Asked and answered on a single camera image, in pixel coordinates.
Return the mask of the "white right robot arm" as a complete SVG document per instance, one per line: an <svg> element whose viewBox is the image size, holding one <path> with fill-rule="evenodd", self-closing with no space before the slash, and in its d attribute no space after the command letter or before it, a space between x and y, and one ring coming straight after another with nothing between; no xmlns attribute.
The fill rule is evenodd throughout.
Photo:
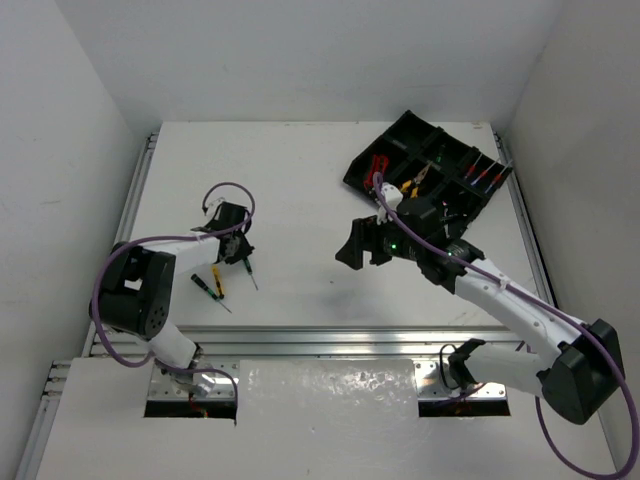
<svg viewBox="0 0 640 480"><path fill-rule="evenodd" d="M618 383L605 358L622 362L616 330L602 319L564 322L546 302L511 281L477 247L447 235L440 213L424 199L404 200L396 220L377 216L353 221L336 253L353 270L394 258L414 262L432 284L464 299L516 333L530 355L472 338L449 354L441 374L451 389L485 382L543 398L565 420L583 425L615 392Z"/></svg>

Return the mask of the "large silver open-end wrench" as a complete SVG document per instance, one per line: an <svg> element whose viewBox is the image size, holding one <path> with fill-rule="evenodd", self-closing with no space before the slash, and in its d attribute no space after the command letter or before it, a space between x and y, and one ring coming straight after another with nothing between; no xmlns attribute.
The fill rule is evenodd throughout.
<svg viewBox="0 0 640 480"><path fill-rule="evenodd" d="M444 212L443 216L441 217L441 221L444 224L449 224L449 223L465 220L466 217L467 217L466 214L460 214L457 212Z"/></svg>

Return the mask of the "red black folding saw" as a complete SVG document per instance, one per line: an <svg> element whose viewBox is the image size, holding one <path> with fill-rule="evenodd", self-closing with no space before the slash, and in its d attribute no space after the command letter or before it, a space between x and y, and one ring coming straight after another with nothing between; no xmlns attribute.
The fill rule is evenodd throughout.
<svg viewBox="0 0 640 480"><path fill-rule="evenodd" d="M374 154L372 156L371 164L363 180L363 187L366 191L370 191L373 188L373 177L377 174L384 174L389 165L389 158L383 154Z"/></svg>

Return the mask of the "small yellow utility knife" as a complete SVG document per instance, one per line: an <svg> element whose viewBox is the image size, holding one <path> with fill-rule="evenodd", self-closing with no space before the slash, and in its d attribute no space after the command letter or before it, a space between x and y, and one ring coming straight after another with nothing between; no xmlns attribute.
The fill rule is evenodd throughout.
<svg viewBox="0 0 640 480"><path fill-rule="evenodd" d="M224 291L224 287L221 281L221 276L220 276L220 271L218 269L218 267L216 265L213 265L211 267L211 271L212 271L212 275L214 278L214 283L215 283L215 288L216 288L216 295L220 298L220 299L224 299L225 298L225 291Z"/></svg>

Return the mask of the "black green precision screwdriver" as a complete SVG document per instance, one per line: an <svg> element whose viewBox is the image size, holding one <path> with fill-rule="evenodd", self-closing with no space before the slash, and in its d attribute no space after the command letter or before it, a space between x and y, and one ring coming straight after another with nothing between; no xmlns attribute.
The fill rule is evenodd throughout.
<svg viewBox="0 0 640 480"><path fill-rule="evenodd" d="M190 279L217 304L221 305L227 312L231 313L231 310L223 303L222 297L216 294L214 290L200 276L198 276L197 274L192 274Z"/></svg>

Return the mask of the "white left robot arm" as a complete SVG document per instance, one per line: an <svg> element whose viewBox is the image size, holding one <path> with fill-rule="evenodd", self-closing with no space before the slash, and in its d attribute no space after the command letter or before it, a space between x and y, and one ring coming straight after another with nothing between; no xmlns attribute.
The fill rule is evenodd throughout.
<svg viewBox="0 0 640 480"><path fill-rule="evenodd" d="M153 237L130 248L115 245L116 257L89 304L92 320L134 336L156 360L178 370L193 365L197 345L170 319L174 279L205 266L242 261L254 250L246 239L251 226L247 207L219 199L204 212L207 223L185 236Z"/></svg>

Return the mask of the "yellow needle-nose pliers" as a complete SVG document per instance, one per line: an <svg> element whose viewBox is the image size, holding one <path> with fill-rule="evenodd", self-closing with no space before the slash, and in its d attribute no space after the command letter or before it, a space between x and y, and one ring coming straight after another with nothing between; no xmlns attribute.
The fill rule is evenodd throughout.
<svg viewBox="0 0 640 480"><path fill-rule="evenodd" d="M432 163L427 162L426 165L412 178L405 181L399 191L406 198L417 198L419 195L420 186L423 180L426 178L429 170L431 169Z"/></svg>

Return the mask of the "Pro'sKit black green screwdriver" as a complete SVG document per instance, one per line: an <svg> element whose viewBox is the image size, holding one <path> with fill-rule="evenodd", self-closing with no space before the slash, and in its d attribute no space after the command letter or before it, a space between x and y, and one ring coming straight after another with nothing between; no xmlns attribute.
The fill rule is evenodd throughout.
<svg viewBox="0 0 640 480"><path fill-rule="evenodd" d="M447 144L442 144L442 145L439 146L438 151L437 151L437 155L436 155L436 159L435 159L435 161L436 161L436 163L438 165L441 165L443 163L445 155L447 153L447 147L448 147Z"/></svg>

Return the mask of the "blue red screwdriver large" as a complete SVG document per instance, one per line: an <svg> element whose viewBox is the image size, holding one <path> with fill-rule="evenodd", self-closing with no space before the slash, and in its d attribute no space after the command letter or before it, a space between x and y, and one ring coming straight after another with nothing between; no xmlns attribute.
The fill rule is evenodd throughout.
<svg viewBox="0 0 640 480"><path fill-rule="evenodd" d="M511 163L512 161L507 162L507 164L504 165L502 169L495 175L495 177L491 180L489 185L484 190L484 194L489 195L489 193L497 186L497 184L500 183L504 174L508 173L507 171L510 169Z"/></svg>

